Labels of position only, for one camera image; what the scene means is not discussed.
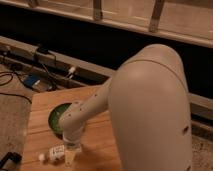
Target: wooden table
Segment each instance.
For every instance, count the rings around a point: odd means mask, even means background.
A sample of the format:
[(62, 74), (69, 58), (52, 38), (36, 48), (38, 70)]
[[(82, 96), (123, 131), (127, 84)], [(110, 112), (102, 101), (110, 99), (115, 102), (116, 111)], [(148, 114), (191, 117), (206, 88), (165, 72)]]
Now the wooden table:
[(40, 153), (63, 144), (48, 126), (50, 111), (57, 105), (74, 100), (85, 100), (97, 90), (97, 86), (39, 93), (33, 97), (27, 135), (24, 145), (21, 171), (121, 171), (121, 164), (112, 132), (108, 112), (90, 119), (82, 137), (82, 152), (72, 167), (42, 164)]

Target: cable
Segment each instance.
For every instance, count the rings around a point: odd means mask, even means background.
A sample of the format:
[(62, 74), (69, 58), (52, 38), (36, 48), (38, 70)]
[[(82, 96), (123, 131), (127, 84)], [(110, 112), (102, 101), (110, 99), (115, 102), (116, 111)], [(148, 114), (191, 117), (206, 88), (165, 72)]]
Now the cable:
[(27, 100), (30, 104), (32, 104), (32, 101), (26, 97), (26, 96), (23, 96), (23, 95), (20, 95), (20, 94), (13, 94), (13, 93), (3, 93), (3, 92), (0, 92), (1, 95), (5, 95), (5, 96), (15, 96), (15, 97), (21, 97), (21, 98), (24, 98), (25, 100)]
[(7, 84), (9, 84), (9, 83), (13, 80), (13, 75), (12, 75), (12, 74), (9, 74), (9, 73), (5, 73), (5, 74), (0, 75), (0, 78), (3, 78), (3, 77), (5, 77), (5, 76), (9, 76), (10, 79), (7, 80), (7, 81), (5, 81), (5, 82), (3, 82), (3, 83), (0, 83), (0, 86), (7, 85)]
[(47, 73), (47, 75), (49, 77), (49, 81), (52, 85), (51, 90), (56, 90), (57, 84), (54, 82), (54, 76), (49, 72), (49, 70), (47, 69), (47, 67), (43, 63), (41, 63), (41, 65), (43, 66), (45, 72)]

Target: floor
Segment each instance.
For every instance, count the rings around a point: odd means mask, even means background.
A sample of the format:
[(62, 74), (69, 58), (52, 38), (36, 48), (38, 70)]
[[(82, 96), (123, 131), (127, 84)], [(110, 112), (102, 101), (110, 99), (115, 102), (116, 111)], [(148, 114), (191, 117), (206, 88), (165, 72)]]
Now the floor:
[[(0, 65), (0, 72), (7, 69)], [(0, 92), (16, 93), (32, 98), (33, 91), (25, 88), (16, 77), (0, 87)], [(30, 103), (20, 97), (0, 95), (0, 159), (8, 152), (22, 153)]]
[[(0, 65), (0, 72), (5, 70)], [(0, 87), (0, 92), (18, 93), (29, 98), (34, 94), (15, 77), (10, 84)], [(30, 104), (25, 99), (0, 95), (0, 159), (8, 151), (22, 154), (29, 112)], [(213, 126), (193, 122), (193, 134), (194, 171), (213, 171)]]

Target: small white object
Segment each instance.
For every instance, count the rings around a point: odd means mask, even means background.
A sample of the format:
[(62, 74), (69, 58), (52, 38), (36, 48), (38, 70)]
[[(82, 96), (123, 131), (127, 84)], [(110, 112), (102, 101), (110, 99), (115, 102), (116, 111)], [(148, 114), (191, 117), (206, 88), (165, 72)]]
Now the small white object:
[(56, 161), (61, 160), (64, 157), (64, 145), (56, 146), (53, 148), (50, 148), (49, 150), (49, 159), (50, 162), (54, 163)]
[(76, 71), (76, 67), (75, 66), (71, 66), (70, 69), (69, 69), (69, 75), (73, 75)]
[(44, 153), (39, 154), (38, 159), (40, 162), (45, 162), (46, 160), (46, 155)]

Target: plug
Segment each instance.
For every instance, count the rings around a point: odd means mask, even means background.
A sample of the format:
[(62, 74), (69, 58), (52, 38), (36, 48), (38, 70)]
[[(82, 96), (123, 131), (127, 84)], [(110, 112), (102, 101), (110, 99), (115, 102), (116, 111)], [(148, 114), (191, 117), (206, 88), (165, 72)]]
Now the plug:
[(71, 79), (75, 75), (76, 69), (77, 69), (76, 66), (71, 66), (70, 69), (68, 70), (67, 77)]

